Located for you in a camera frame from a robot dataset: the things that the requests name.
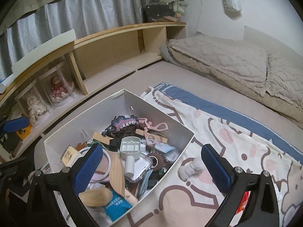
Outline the brown tape roll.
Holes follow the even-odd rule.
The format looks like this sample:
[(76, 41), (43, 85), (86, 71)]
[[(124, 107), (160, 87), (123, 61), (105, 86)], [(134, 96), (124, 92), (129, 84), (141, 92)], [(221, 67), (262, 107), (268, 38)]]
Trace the brown tape roll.
[(147, 157), (152, 160), (152, 166), (151, 166), (152, 170), (159, 171), (163, 168), (164, 158), (162, 155), (158, 153), (149, 153)]

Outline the white knotted cloth bundle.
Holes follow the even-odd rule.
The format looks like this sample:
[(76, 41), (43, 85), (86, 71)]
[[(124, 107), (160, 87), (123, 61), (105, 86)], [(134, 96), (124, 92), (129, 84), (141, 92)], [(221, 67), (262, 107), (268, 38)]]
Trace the white knotted cloth bundle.
[(193, 161), (190, 161), (184, 166), (181, 166), (178, 170), (178, 175), (182, 181), (187, 181), (189, 177), (201, 174), (206, 169), (201, 157), (195, 157)]

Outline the blue snack packet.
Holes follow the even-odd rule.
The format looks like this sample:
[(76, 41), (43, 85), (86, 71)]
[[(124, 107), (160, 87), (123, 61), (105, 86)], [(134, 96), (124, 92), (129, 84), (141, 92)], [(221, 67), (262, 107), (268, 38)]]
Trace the blue snack packet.
[(110, 190), (110, 192), (112, 194), (112, 199), (103, 208), (107, 216), (111, 219), (112, 222), (114, 222), (123, 216), (133, 206), (127, 200), (125, 200), (124, 197), (117, 194), (114, 190)]

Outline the wooden shoe horn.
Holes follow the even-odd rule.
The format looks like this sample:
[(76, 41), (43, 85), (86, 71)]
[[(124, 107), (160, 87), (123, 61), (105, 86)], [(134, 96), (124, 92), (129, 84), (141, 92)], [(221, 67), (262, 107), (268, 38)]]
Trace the wooden shoe horn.
[(124, 166), (116, 152), (108, 152), (111, 159), (111, 166), (109, 172), (109, 181), (114, 191), (125, 196), (125, 178), (124, 178)]

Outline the grey plastic tray piece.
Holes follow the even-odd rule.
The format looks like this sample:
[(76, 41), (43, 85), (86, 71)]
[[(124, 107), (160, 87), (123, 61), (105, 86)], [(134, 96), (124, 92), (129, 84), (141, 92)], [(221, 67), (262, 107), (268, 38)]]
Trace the grey plastic tray piece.
[(141, 140), (136, 136), (124, 137), (120, 144), (120, 158), (126, 160), (132, 156), (135, 160), (141, 156)]

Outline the doll in cream dress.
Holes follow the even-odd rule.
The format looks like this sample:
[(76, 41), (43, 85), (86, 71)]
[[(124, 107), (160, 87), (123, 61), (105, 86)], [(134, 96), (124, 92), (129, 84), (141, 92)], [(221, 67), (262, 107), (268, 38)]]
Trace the doll in cream dress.
[(36, 124), (47, 112), (47, 108), (35, 95), (29, 95), (26, 102), (28, 106), (29, 119), (33, 124)]

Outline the knitted purple hair clip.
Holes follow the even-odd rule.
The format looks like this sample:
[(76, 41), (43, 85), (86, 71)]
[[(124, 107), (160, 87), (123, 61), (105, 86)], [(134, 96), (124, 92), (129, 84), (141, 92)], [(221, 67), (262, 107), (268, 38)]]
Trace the knitted purple hair clip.
[(134, 133), (139, 128), (138, 118), (134, 115), (115, 117), (101, 134), (110, 137), (122, 137), (125, 134)]

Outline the white shoe storage box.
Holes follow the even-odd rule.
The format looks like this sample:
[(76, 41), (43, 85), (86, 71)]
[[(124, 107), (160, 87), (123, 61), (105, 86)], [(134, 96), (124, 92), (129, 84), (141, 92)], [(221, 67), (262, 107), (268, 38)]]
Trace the white shoe storage box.
[[(120, 115), (131, 116), (133, 114), (119, 114), (115, 117)], [(140, 127), (136, 130), (138, 130), (139, 133), (143, 132)], [(53, 148), (50, 146), (49, 138), (51, 138), (58, 130), (50, 135), (44, 142), (46, 156), (52, 173), (58, 173), (66, 166), (73, 166), (76, 160), (83, 157), (95, 144), (98, 144), (103, 148), (103, 157), (101, 162), (95, 170), (86, 190), (79, 193), (81, 202), (88, 210), (88, 213), (96, 221), (98, 224), (97, 226), (113, 226), (113, 222), (107, 216), (103, 208), (111, 201), (112, 194), (110, 190), (113, 190), (109, 181), (111, 159), (108, 152), (116, 152), (120, 158), (120, 144), (122, 138), (136, 136), (141, 140), (141, 156), (139, 159), (135, 160), (132, 156), (128, 156), (126, 160), (120, 158), (124, 166), (124, 199), (127, 200), (133, 207), (139, 201), (144, 199), (147, 194), (160, 182), (160, 180), (168, 174), (170, 168), (176, 162), (177, 157), (180, 156), (180, 151), (171, 146), (169, 142), (165, 144), (158, 141), (154, 146), (148, 146), (145, 142), (144, 136), (136, 134), (136, 130), (134, 133), (125, 134), (122, 137), (103, 136), (101, 134), (104, 131), (103, 130), (101, 132), (95, 132), (90, 140), (80, 142), (75, 147), (71, 145), (66, 146), (64, 152), (59, 158), (60, 168), (57, 170), (52, 169), (49, 161), (50, 155), (54, 153)], [(163, 156), (164, 165), (161, 170), (154, 171), (151, 169), (152, 160), (147, 157), (149, 153), (158, 153)], [(64, 205), (60, 193), (55, 192), (54, 194), (67, 224), (76, 226)]]

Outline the wooden bedside shelf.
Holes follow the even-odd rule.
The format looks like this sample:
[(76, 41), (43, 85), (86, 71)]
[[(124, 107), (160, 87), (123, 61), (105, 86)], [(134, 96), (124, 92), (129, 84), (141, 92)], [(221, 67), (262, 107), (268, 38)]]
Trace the wooden bedside shelf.
[(1, 158), (10, 161), (24, 151), (54, 122), (110, 84), (162, 59), (160, 47), (167, 40), (186, 37), (182, 22), (142, 23), (98, 32), (65, 45), (43, 57), (17, 78), (1, 94), (1, 110), (26, 81), (33, 81), (42, 69), (63, 58), (79, 95), (71, 94), (66, 105), (55, 108), (41, 126), (34, 128), (16, 149), (1, 148)]

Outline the doll in red dress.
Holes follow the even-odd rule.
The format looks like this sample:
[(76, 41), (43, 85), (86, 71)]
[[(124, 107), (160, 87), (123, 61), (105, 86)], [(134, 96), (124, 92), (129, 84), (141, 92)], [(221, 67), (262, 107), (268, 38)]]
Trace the doll in red dress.
[(51, 89), (51, 100), (54, 103), (60, 103), (65, 100), (69, 95), (69, 89), (74, 91), (74, 82), (67, 82), (67, 85), (63, 82), (62, 78), (55, 76), (51, 79), (52, 89)]

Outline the pink scissors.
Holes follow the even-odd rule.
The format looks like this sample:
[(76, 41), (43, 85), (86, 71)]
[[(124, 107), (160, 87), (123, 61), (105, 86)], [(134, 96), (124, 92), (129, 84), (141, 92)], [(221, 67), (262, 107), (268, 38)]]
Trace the pink scissors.
[(136, 130), (136, 134), (144, 136), (145, 142), (148, 146), (154, 146), (158, 141), (165, 144), (168, 142), (167, 138), (159, 135), (160, 132), (164, 132), (169, 129), (166, 122), (153, 125), (147, 118), (138, 118), (138, 124), (143, 132), (139, 133), (139, 131)]

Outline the beige quilted duvet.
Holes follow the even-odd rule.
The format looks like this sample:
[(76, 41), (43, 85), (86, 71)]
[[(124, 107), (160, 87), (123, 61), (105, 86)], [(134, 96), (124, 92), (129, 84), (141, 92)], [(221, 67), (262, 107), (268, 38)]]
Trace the beige quilted duvet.
[(302, 127), (302, 65), (247, 41), (197, 34), (160, 47), (168, 62), (214, 79)]

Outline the white foam board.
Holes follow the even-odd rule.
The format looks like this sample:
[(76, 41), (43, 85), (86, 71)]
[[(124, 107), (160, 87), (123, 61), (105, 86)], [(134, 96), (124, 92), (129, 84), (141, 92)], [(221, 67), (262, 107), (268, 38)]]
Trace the white foam board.
[(37, 48), (27, 53), (23, 58), (21, 58), (19, 61), (12, 65), (11, 70), (14, 78), (17, 78), (30, 66), (32, 66), (34, 63), (47, 56), (51, 52), (65, 45), (68, 45), (69, 43), (73, 43), (75, 40), (76, 33), (75, 30), (72, 29), (39, 45)]

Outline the grey curtain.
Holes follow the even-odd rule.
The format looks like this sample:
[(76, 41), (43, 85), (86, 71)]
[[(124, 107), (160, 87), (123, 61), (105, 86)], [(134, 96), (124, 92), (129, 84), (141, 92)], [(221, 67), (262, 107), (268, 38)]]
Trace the grey curtain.
[(27, 53), (73, 29), (76, 38), (140, 24), (142, 6), (152, 0), (57, 0), (18, 19), (1, 35), (1, 79)]

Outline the pile of hats and clothes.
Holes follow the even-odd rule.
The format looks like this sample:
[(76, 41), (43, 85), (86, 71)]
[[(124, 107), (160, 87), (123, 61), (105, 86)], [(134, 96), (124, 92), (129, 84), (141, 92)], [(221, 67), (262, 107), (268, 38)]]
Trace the pile of hats and clothes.
[(143, 21), (178, 22), (185, 15), (188, 3), (185, 0), (158, 0), (142, 7)]

